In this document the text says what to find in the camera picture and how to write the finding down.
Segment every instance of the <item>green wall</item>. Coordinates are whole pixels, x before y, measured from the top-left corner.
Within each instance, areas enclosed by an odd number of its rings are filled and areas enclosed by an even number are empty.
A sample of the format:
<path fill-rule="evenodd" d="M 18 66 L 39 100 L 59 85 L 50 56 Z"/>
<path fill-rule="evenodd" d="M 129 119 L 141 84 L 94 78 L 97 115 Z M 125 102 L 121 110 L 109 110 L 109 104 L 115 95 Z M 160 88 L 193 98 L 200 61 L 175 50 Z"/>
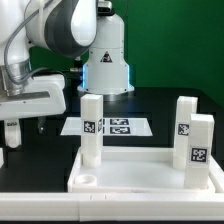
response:
<path fill-rule="evenodd" d="M 124 17 L 126 0 L 112 2 Z M 135 86 L 197 88 L 224 107 L 224 0 L 129 0 L 124 21 Z M 39 48 L 32 50 L 32 62 L 72 66 Z"/>

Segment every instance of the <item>white plastic base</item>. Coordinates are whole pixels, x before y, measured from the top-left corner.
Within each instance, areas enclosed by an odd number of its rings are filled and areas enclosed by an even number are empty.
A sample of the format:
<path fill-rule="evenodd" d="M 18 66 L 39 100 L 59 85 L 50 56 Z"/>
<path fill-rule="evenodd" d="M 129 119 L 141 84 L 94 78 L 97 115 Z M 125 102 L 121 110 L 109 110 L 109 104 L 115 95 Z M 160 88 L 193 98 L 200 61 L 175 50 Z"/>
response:
<path fill-rule="evenodd" d="M 132 148 L 130 150 L 130 148 L 126 148 L 124 150 L 123 148 L 122 152 L 120 149 L 116 149 L 107 147 L 103 153 L 103 161 L 111 157 L 114 160 L 118 156 L 122 161 L 128 151 L 129 161 L 135 158 L 140 162 L 144 158 L 143 163 L 146 161 L 154 163 L 160 160 L 161 163 L 168 164 L 167 158 L 172 159 L 172 149 Z M 78 176 L 80 163 L 81 156 L 78 154 L 69 184 L 73 185 L 74 176 Z M 110 193 L 1 193 L 0 220 L 224 220 L 224 173 L 214 159 L 211 159 L 210 178 L 213 184 L 209 184 L 209 186 L 212 189 L 212 185 L 214 185 L 216 193 L 213 190 L 179 189 L 176 191 L 169 188 L 165 190 L 151 189 L 152 191 L 147 192 L 142 190 L 141 192 L 136 191 L 136 193 L 131 189 L 116 193 L 114 188 Z M 88 189 L 98 188 L 94 187 L 98 184 L 94 177 L 81 178 L 79 181 L 84 184 L 92 182 L 92 187 L 90 184 L 86 185 Z"/>
<path fill-rule="evenodd" d="M 83 165 L 83 155 L 77 154 L 70 179 L 69 192 L 158 192 L 215 193 L 215 186 L 209 179 L 208 188 L 185 189 L 185 172 L 173 168 L 173 149 L 103 147 L 102 164 L 97 169 Z M 97 186 L 75 184 L 79 176 L 89 175 L 97 179 Z"/>

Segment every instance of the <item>white cylinder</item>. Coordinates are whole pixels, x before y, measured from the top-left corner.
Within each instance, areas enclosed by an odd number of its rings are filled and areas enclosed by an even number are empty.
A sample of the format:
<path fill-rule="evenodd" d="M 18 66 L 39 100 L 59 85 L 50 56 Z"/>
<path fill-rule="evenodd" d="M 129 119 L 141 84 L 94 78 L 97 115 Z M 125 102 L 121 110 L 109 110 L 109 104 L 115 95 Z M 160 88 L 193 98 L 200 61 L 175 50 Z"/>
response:
<path fill-rule="evenodd" d="M 75 185 L 78 186 L 97 186 L 97 178 L 90 174 L 78 175 L 75 178 Z"/>
<path fill-rule="evenodd" d="M 4 50 L 7 40 L 15 29 L 24 21 L 24 12 L 30 0 L 0 1 L 0 66 L 4 65 Z M 26 30 L 23 28 L 12 42 L 9 54 L 9 64 L 26 61 L 29 52 L 26 45 Z"/>

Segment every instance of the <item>white pillar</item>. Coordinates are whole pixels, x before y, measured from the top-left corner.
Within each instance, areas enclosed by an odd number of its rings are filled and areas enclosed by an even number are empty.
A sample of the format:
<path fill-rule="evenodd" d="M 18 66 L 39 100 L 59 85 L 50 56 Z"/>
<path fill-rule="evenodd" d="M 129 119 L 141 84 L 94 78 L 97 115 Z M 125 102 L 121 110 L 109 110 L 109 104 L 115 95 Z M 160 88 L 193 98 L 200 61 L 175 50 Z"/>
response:
<path fill-rule="evenodd" d="M 213 131 L 212 115 L 191 115 L 185 188 L 207 189 Z"/>
<path fill-rule="evenodd" d="M 99 167 L 103 147 L 103 96 L 86 94 L 81 98 L 81 119 L 83 165 Z"/>
<path fill-rule="evenodd" d="M 174 137 L 173 167 L 184 170 L 186 167 L 190 116 L 197 111 L 196 97 L 180 96 L 177 100 Z"/>

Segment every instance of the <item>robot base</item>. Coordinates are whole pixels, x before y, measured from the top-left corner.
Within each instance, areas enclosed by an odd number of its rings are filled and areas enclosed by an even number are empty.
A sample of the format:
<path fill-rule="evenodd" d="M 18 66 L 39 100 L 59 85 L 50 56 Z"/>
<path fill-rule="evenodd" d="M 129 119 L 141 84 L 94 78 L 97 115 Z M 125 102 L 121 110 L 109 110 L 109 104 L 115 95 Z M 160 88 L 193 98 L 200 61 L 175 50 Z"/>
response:
<path fill-rule="evenodd" d="M 123 99 L 127 99 L 130 97 L 133 97 L 135 95 L 134 87 L 130 87 L 127 91 L 119 92 L 117 94 L 108 94 L 108 93 L 102 93 L 99 91 L 91 91 L 88 89 L 84 89 L 82 86 L 78 87 L 78 95 L 80 97 L 84 96 L 85 94 L 96 94 L 96 95 L 103 95 L 104 101 L 114 102 L 119 101 Z"/>

